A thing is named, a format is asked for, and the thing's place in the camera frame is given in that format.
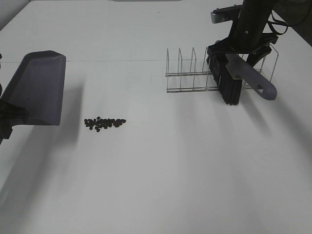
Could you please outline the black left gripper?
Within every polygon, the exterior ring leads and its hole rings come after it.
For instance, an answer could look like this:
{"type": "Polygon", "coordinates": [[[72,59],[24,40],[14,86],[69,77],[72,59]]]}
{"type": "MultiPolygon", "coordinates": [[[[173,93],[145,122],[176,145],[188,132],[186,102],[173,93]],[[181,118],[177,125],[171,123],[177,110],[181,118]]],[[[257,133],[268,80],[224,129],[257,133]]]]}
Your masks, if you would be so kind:
{"type": "Polygon", "coordinates": [[[0,99],[0,142],[9,139],[12,134],[11,124],[25,124],[26,109],[12,105],[0,99]]]}

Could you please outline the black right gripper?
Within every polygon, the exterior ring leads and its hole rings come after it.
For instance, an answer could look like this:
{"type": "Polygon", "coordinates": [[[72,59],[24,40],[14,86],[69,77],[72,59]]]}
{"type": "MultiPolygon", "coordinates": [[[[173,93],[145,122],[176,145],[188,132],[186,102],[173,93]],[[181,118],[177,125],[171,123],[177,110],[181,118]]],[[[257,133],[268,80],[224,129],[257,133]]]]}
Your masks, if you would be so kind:
{"type": "Polygon", "coordinates": [[[246,62],[254,67],[271,53],[269,44],[275,44],[278,39],[273,32],[263,32],[268,17],[268,14],[227,14],[225,19],[233,22],[230,33],[225,40],[208,46],[208,56],[244,53],[248,54],[246,62]]]}

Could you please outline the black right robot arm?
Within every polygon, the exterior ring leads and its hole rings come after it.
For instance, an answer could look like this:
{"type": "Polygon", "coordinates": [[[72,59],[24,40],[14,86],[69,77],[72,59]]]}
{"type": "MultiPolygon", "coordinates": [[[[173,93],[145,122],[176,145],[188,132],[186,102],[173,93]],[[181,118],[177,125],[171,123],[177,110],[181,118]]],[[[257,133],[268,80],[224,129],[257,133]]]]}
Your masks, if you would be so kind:
{"type": "Polygon", "coordinates": [[[211,12],[213,24],[232,21],[229,35],[208,47],[210,69],[219,69],[225,64],[225,54],[246,54],[247,63],[255,66],[272,50],[278,36],[264,33],[274,0],[245,0],[241,5],[217,8],[211,12]]]}

